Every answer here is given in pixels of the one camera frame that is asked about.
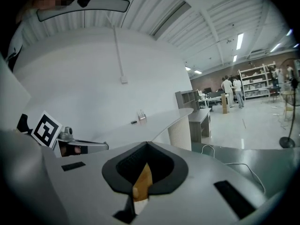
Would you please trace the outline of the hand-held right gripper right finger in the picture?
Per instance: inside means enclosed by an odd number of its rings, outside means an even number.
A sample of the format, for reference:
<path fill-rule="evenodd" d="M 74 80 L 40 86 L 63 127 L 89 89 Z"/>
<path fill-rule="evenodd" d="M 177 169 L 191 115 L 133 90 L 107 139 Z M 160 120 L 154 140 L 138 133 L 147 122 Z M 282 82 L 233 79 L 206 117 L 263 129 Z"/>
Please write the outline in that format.
<path fill-rule="evenodd" d="M 267 198 L 253 182 L 217 159 L 198 152 L 158 143 L 188 165 L 185 181 L 171 194 L 151 195 L 135 218 L 136 225 L 230 225 L 238 216 L 214 184 L 228 181 L 255 209 Z"/>

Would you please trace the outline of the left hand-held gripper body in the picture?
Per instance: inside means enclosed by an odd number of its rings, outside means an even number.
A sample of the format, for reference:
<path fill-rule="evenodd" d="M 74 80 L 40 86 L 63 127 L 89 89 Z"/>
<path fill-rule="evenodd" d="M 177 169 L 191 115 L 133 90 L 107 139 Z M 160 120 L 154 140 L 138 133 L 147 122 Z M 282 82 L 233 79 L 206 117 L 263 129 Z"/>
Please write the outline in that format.
<path fill-rule="evenodd" d="M 91 142 L 75 139 L 71 127 L 62 126 L 47 112 L 43 112 L 37 125 L 28 127 L 28 116 L 22 114 L 16 129 L 33 137 L 39 145 L 49 147 L 56 157 L 69 157 L 100 152 L 109 149 L 107 142 Z"/>

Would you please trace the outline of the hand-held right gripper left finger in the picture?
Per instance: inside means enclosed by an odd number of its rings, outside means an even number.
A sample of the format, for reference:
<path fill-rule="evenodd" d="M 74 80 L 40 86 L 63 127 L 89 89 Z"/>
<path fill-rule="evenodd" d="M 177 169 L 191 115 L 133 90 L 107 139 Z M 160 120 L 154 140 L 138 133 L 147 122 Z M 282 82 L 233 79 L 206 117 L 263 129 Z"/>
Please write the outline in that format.
<path fill-rule="evenodd" d="M 43 199 L 53 225 L 130 224 L 136 217 L 133 185 L 142 172 L 147 143 L 91 154 L 57 158 L 42 148 Z"/>

